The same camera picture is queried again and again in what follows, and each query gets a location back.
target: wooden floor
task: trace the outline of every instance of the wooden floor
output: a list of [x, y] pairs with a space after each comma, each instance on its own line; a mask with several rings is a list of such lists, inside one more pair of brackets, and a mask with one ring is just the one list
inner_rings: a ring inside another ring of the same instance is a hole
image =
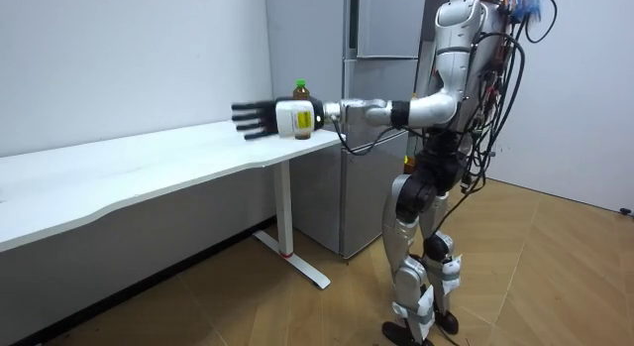
[[[443, 230], [463, 254], [452, 293], [460, 345], [634, 344], [631, 218], [491, 182]], [[390, 345], [380, 333], [395, 319], [381, 241], [346, 263], [295, 236], [296, 253], [331, 279], [327, 289], [249, 239], [49, 345]], [[449, 345], [436, 329], [431, 339]]]

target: baseboard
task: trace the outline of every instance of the baseboard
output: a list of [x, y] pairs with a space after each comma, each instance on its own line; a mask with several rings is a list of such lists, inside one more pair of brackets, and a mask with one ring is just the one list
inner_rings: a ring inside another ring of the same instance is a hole
[[10, 346], [34, 346], [38, 344], [44, 344], [50, 341], [62, 333], [69, 331], [73, 327], [99, 315], [100, 313], [109, 310], [110, 308], [117, 306], [118, 304], [146, 291], [158, 285], [161, 282], [174, 277], [180, 272], [185, 271], [188, 268], [197, 265], [198, 263], [214, 256], [215, 254], [235, 245], [236, 243], [243, 241], [253, 235], [259, 230], [263, 230], [276, 222], [276, 218], [273, 216], [268, 218], [257, 225], [254, 225], [218, 244], [215, 244], [195, 255], [186, 258], [173, 266], [167, 267], [164, 270], [155, 273], [144, 280], [135, 283], [123, 290], [117, 291], [114, 294], [95, 302], [94, 304], [75, 312], [73, 315], [66, 317], [51, 326], [48, 326], [32, 335], [17, 341]]

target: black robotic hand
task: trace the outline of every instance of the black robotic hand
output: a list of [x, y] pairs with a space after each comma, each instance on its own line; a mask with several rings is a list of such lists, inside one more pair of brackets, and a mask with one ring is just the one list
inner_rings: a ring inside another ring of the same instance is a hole
[[313, 132], [324, 126], [323, 103], [315, 98], [290, 97], [253, 103], [234, 103], [232, 120], [236, 129], [252, 140], [273, 134], [282, 136]]

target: bottle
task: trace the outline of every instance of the bottle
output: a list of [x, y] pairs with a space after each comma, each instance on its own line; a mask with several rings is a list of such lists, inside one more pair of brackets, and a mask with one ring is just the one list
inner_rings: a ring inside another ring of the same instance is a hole
[[[297, 79], [295, 83], [296, 83], [296, 87], [293, 90], [293, 99], [308, 100], [308, 98], [310, 97], [310, 91], [308, 91], [308, 88], [306, 88], [306, 80]], [[295, 139], [301, 139], [301, 140], [309, 139], [309, 138], [310, 138], [310, 133], [298, 134], [295, 136]]]

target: robot leg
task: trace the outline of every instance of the robot leg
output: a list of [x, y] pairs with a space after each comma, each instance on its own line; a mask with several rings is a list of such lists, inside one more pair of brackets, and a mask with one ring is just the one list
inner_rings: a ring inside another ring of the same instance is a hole
[[432, 233], [447, 213], [449, 192], [436, 196], [431, 208], [420, 215], [420, 229], [423, 234], [425, 258], [423, 266], [427, 270], [429, 283], [434, 287], [434, 308], [436, 323], [447, 333], [458, 333], [459, 324], [451, 313], [450, 292], [460, 285], [461, 257], [454, 257], [454, 241], [443, 232]]
[[383, 323], [385, 337], [399, 346], [433, 346], [427, 340], [434, 324], [434, 288], [424, 289], [426, 272], [420, 261], [409, 256], [409, 246], [418, 229], [418, 217], [411, 223], [396, 218], [396, 200], [408, 175], [396, 178], [383, 209], [383, 246], [389, 261], [396, 301], [394, 312], [406, 327]]

